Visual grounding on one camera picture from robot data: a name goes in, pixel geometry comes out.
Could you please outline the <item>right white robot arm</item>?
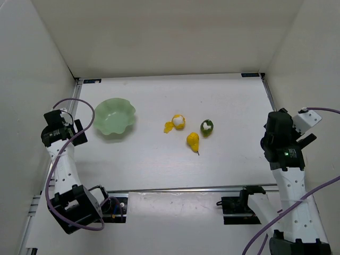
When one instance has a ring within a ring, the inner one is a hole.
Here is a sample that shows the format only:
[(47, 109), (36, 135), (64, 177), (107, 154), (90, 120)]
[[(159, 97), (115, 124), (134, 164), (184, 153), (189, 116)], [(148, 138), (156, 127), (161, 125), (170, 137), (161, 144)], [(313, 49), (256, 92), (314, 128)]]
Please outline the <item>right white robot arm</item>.
[(316, 139), (312, 133), (307, 137), (304, 134), (321, 120), (320, 115), (305, 107), (295, 116), (284, 108), (268, 114), (260, 145), (276, 180), (282, 211), (272, 207), (260, 187), (248, 194), (247, 205), (263, 227), (245, 246), (243, 254), (262, 234), (266, 234), (271, 254), (331, 254), (330, 245), (318, 234), (316, 226), (320, 218), (309, 200), (327, 184), (306, 191), (302, 153)]

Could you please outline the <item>green fake fruit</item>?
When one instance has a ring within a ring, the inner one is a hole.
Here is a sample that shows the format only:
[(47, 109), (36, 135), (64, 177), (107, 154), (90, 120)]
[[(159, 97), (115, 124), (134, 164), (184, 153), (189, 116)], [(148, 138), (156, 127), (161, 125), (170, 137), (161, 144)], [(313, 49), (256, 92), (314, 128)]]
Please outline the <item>green fake fruit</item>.
[(214, 124), (211, 120), (204, 120), (200, 125), (200, 131), (205, 138), (212, 134), (213, 129)]

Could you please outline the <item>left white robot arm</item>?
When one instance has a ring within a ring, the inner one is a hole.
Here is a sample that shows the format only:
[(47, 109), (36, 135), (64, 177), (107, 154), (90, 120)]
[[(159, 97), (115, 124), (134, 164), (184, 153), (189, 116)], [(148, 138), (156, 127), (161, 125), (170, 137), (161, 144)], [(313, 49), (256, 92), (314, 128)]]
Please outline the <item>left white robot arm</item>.
[(101, 185), (87, 189), (81, 184), (74, 160), (76, 146), (88, 142), (84, 133), (76, 137), (65, 148), (64, 144), (83, 130), (80, 120), (65, 108), (52, 110), (44, 114), (47, 126), (41, 133), (41, 140), (46, 147), (52, 163), (56, 164), (53, 173), (54, 195), (46, 200), (51, 204), (48, 210), (61, 228), (72, 234), (79, 228), (64, 221), (54, 214), (56, 210), (63, 218), (76, 224), (88, 226), (103, 217), (103, 201), (108, 193)]

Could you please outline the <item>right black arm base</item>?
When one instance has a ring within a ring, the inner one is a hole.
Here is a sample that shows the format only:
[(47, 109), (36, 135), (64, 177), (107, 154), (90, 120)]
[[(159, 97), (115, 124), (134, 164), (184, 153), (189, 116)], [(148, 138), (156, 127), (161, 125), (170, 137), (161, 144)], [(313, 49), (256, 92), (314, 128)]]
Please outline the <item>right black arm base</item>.
[(266, 194), (262, 186), (244, 186), (238, 197), (221, 197), (216, 206), (223, 210), (224, 225), (259, 225), (260, 220), (248, 206), (248, 198), (254, 194)]

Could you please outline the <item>yellow fake pear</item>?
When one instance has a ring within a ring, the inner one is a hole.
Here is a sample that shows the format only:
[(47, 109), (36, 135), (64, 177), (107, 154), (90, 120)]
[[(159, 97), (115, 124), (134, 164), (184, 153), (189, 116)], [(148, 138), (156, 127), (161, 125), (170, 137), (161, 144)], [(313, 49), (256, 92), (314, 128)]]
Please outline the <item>yellow fake pear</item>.
[(191, 150), (199, 155), (199, 135), (195, 132), (190, 133), (186, 138), (186, 142)]

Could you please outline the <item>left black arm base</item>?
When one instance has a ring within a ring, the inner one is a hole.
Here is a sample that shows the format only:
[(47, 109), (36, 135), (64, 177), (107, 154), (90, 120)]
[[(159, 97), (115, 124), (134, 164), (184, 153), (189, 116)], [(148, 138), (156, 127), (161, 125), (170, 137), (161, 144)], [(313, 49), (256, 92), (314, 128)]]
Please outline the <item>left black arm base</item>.
[(128, 212), (128, 193), (109, 193), (110, 201), (102, 206), (103, 221), (110, 224), (125, 224)]

